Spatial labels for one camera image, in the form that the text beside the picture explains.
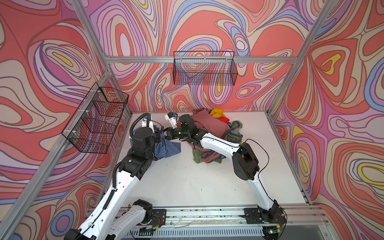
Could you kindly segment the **blue plaid shirt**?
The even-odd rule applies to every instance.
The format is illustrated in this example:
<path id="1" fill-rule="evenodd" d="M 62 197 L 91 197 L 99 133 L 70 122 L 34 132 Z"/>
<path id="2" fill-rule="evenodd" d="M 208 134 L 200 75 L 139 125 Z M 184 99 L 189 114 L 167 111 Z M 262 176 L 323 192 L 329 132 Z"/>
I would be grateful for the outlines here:
<path id="1" fill-rule="evenodd" d="M 134 156 L 132 154 L 132 137 L 136 130 L 130 130 L 130 142 L 131 142 L 131 148 L 128 152 L 128 155 L 132 157 L 133 159 L 137 159 L 140 161 L 146 161 L 146 160 L 151 160 L 151 161 L 157 161 L 163 158 L 169 158 L 174 155 L 180 154 L 181 153 L 181 144 L 180 143 L 174 143 L 169 140 L 165 139 L 165 136 L 162 132 L 155 131 L 154 133 L 156 134 L 156 141 L 155 141 L 155 155 L 154 156 Z"/>

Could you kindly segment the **pink printed t-shirt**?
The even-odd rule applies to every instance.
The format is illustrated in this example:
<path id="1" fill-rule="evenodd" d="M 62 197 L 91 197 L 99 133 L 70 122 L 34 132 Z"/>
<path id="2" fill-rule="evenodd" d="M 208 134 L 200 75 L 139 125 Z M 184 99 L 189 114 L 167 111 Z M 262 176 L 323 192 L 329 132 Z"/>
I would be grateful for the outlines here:
<path id="1" fill-rule="evenodd" d="M 212 117 L 206 109 L 194 112 L 191 117 L 198 129 L 206 130 L 216 137 L 226 139 L 230 127 L 228 124 Z M 221 163 L 224 158 L 223 155 L 209 149 L 202 149 L 200 147 L 193 148 L 193 159 L 197 164 L 209 164 L 211 162 Z"/>

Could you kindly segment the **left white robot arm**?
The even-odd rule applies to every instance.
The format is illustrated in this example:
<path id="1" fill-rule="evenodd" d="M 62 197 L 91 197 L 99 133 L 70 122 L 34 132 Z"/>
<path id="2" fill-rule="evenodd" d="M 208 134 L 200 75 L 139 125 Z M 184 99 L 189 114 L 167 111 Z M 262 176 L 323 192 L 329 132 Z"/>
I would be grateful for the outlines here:
<path id="1" fill-rule="evenodd" d="M 115 166 L 112 185 L 106 195 L 78 229 L 66 233 L 66 240 L 121 240 L 136 225 L 152 221 L 153 206 L 144 200 L 135 201 L 130 210 L 117 217 L 128 195 L 155 158 L 157 135 L 152 127 L 142 127 L 130 134 L 132 147 Z"/>

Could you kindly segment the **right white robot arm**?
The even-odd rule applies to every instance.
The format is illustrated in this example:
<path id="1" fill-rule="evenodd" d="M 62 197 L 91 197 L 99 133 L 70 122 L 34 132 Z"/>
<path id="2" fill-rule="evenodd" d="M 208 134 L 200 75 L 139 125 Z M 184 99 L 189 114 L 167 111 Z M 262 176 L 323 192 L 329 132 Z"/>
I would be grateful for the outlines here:
<path id="1" fill-rule="evenodd" d="M 259 160 L 248 143 L 231 143 L 199 129 L 190 115 L 179 117 L 170 112 L 165 115 L 165 119 L 171 124 L 171 127 L 165 129 L 167 140 L 186 141 L 194 147 L 208 149 L 231 159 L 235 175 L 246 181 L 256 195 L 260 213 L 269 218 L 276 215 L 280 205 L 265 188 Z"/>

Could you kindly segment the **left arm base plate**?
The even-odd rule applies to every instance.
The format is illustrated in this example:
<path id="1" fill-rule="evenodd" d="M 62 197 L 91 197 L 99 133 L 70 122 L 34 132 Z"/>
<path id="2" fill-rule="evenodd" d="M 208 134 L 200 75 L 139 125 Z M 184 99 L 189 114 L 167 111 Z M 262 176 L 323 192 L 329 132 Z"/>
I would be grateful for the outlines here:
<path id="1" fill-rule="evenodd" d="M 166 209 L 154 209 L 150 212 L 146 212 L 143 221 L 141 222 L 142 226 L 155 226 L 160 227 L 166 223 L 167 210 Z"/>

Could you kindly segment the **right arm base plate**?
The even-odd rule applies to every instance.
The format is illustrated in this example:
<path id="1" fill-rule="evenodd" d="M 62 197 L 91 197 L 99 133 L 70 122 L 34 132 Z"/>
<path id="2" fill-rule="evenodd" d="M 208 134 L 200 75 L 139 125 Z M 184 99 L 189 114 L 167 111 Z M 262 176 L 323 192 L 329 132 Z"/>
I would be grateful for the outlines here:
<path id="1" fill-rule="evenodd" d="M 284 225 L 287 223 L 287 215 L 282 208 L 278 208 L 272 216 L 269 211 L 261 208 L 245 208 L 244 214 L 241 215 L 247 224 L 275 224 Z"/>

